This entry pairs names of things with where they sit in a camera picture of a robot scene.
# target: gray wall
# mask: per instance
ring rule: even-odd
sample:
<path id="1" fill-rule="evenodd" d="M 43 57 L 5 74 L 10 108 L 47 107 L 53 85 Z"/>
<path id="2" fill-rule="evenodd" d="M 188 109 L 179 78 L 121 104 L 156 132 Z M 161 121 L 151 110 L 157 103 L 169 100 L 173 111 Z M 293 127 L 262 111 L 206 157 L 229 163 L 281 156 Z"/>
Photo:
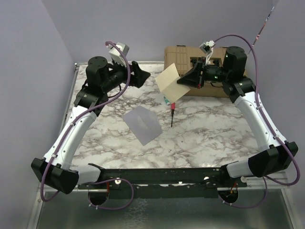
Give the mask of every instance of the gray wall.
<path id="1" fill-rule="evenodd" d="M 254 41 L 272 0 L 42 0 L 76 62 L 107 56 L 104 42 L 124 42 L 130 60 L 162 61 L 169 45 L 198 46 L 238 33 Z M 244 45 L 233 38 L 220 45 Z"/>
<path id="2" fill-rule="evenodd" d="M 260 94 L 273 119 L 289 141 L 296 141 L 296 159 L 301 180 L 292 187 L 295 203 L 305 226 L 305 2 L 279 0 L 273 14 L 255 44 L 260 71 Z M 248 71 L 254 73 L 253 59 Z M 290 181 L 295 179 L 293 165 L 287 170 Z"/>
<path id="3" fill-rule="evenodd" d="M 0 228 L 27 226 L 31 170 L 60 130 L 74 64 L 40 0 L 0 7 Z"/>

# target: purple cable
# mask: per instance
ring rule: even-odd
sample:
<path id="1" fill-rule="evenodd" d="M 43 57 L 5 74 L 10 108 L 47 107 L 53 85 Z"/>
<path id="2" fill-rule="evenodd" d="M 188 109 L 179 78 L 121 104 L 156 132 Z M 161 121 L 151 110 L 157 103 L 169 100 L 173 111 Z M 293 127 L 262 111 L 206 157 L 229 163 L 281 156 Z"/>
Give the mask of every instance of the purple cable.
<path id="1" fill-rule="evenodd" d="M 224 37 L 239 37 L 241 39 L 243 39 L 250 47 L 251 49 L 251 52 L 253 53 L 253 57 L 254 57 L 254 62 L 255 62 L 255 81 L 256 81 L 256 90 L 255 90 L 255 101 L 256 101 L 256 104 L 259 104 L 259 99 L 258 99 L 258 89 L 259 89 L 259 83 L 258 83 L 258 67 L 257 67 L 257 58 L 256 58 L 256 54 L 255 54 L 255 51 L 252 47 L 252 45 L 249 43 L 249 41 L 246 40 L 246 38 L 238 35 L 238 34 L 227 34 L 227 35 L 224 35 L 218 39 L 216 39 L 214 42 L 216 43 L 218 40 L 220 40 L 221 38 L 224 38 Z M 276 132 L 275 130 L 272 128 L 270 122 L 268 121 L 266 115 L 264 114 L 263 110 L 261 107 L 258 107 L 258 110 L 261 114 L 261 116 L 263 117 L 264 121 L 266 122 L 268 128 L 270 129 L 270 131 L 272 132 L 273 136 L 276 136 Z M 275 137 L 276 140 L 282 145 L 282 147 L 286 150 L 287 154 L 289 155 L 289 157 L 291 158 L 294 166 L 295 166 L 295 169 L 296 169 L 296 178 L 293 182 L 291 183 L 283 183 L 281 181 L 277 181 L 269 176 L 266 176 L 268 179 L 270 179 L 271 181 L 277 183 L 277 184 L 280 184 L 280 185 L 285 185 L 285 186 L 291 186 L 291 185 L 295 185 L 299 180 L 300 180 L 300 176 L 301 176 L 301 172 L 300 172 L 300 168 L 294 158 L 294 156 L 292 155 L 292 153 L 290 152 L 290 150 L 288 149 L 288 147 L 285 145 L 284 142 L 282 142 L 282 140 L 278 137 Z"/>
<path id="2" fill-rule="evenodd" d="M 91 203 L 91 200 L 90 198 L 88 197 L 88 201 L 90 203 L 89 207 L 90 206 L 94 206 L 96 208 L 99 208 L 99 209 L 104 209 L 104 210 L 121 210 L 127 206 L 129 206 L 132 201 L 133 201 L 133 196 L 134 196 L 134 190 L 133 190 L 133 187 L 132 187 L 132 184 L 128 181 L 128 180 L 125 180 L 125 179 L 122 179 L 122 178 L 115 178 L 115 179 L 110 179 L 110 180 L 104 180 L 104 181 L 101 181 L 101 182 L 96 182 L 96 183 L 92 183 L 93 185 L 100 185 L 100 184 L 104 184 L 104 183 L 107 183 L 107 182 L 111 182 L 111 181 L 115 181 L 115 180 L 122 180 L 122 181 L 125 181 L 127 184 L 129 184 L 129 186 L 131 187 L 132 189 L 132 196 L 130 197 L 130 200 L 128 201 L 127 204 L 125 204 L 124 206 L 122 207 L 118 207 L 118 208 L 107 208 L 107 207 L 102 207 L 102 206 L 98 206 L 98 205 L 94 205 Z"/>
<path id="3" fill-rule="evenodd" d="M 230 203 L 228 203 L 228 202 L 225 202 L 220 196 L 218 196 L 218 197 L 223 201 L 224 204 L 229 205 L 229 206 L 231 206 L 231 207 L 233 207 L 233 208 L 248 209 L 248 208 L 255 208 L 255 207 L 258 207 L 258 206 L 262 205 L 262 204 L 266 201 L 267 196 L 268 196 L 267 182 L 266 182 L 265 177 L 262 177 L 262 178 L 263 178 L 263 180 L 264 180 L 266 189 L 265 189 L 265 193 L 264 193 L 263 199 L 262 199 L 261 201 L 259 201 L 257 204 L 254 204 L 254 205 L 248 206 L 248 207 L 244 207 L 244 206 L 240 206 L 240 205 L 230 204 Z"/>
<path id="4" fill-rule="evenodd" d="M 95 110 L 95 109 L 97 109 L 97 108 L 103 107 L 103 106 L 105 106 L 105 105 L 107 105 L 107 104 L 113 102 L 114 100 L 116 100 L 117 98 L 119 98 L 119 97 L 126 91 L 128 85 L 129 85 L 131 72 L 130 72 L 130 67 L 129 67 L 129 64 L 128 64 L 128 61 L 127 61 L 125 55 L 122 53 L 122 51 L 121 51 L 114 43 L 112 43 L 112 42 L 106 42 L 105 45 L 111 45 L 111 46 L 113 46 L 113 47 L 120 53 L 120 55 L 123 57 L 123 59 L 124 59 L 124 61 L 125 61 L 125 63 L 126 63 L 126 67 L 127 67 L 127 81 L 126 81 L 126 85 L 125 85 L 125 87 L 120 91 L 120 93 L 118 93 L 118 94 L 117 94 L 115 97 L 113 97 L 112 99 L 110 99 L 110 100 L 108 100 L 108 101 L 106 101 L 106 102 L 104 102 L 104 103 L 102 103 L 102 104 L 100 104 L 100 105 L 97 105 L 97 106 L 94 106 L 94 107 L 92 107 L 92 108 L 89 108 L 88 110 L 84 111 L 84 112 L 81 113 L 79 116 L 77 116 L 77 117 L 72 121 L 73 125 L 70 125 L 70 126 L 67 128 L 66 132 L 63 134 L 63 136 L 62 136 L 60 142 L 58 143 L 58 145 L 57 145 L 57 147 L 56 147 L 56 149 L 55 149 L 53 155 L 57 155 L 57 153 L 58 153 L 58 151 L 59 151 L 61 145 L 63 144 L 65 138 L 67 137 L 68 133 L 70 132 L 70 130 L 72 129 L 72 127 L 74 127 L 74 124 L 75 124 L 81 117 L 83 117 L 85 114 L 87 114 L 87 113 L 89 113 L 89 112 L 91 112 L 91 111 L 93 111 L 93 110 Z M 51 159 L 49 160 L 49 162 L 48 162 L 48 164 L 47 164 L 47 166 L 46 166 L 46 168 L 45 168 L 45 170 L 44 170 L 44 172 L 43 172 L 42 179 L 41 179 L 40 196 L 41 196 L 41 199 L 42 199 L 43 202 L 48 202 L 48 201 L 52 200 L 52 199 L 59 193 L 59 191 L 57 191 L 57 192 L 56 192 L 52 197 L 50 197 L 49 199 L 46 199 L 46 198 L 44 197 L 44 193 L 43 193 L 43 192 L 44 192 L 44 191 L 43 191 L 44 182 L 45 182 L 45 180 L 46 180 L 47 173 L 48 173 L 48 171 L 49 171 L 49 168 L 50 168 L 50 166 L 51 166 L 53 160 L 54 160 L 54 157 L 51 157 Z"/>

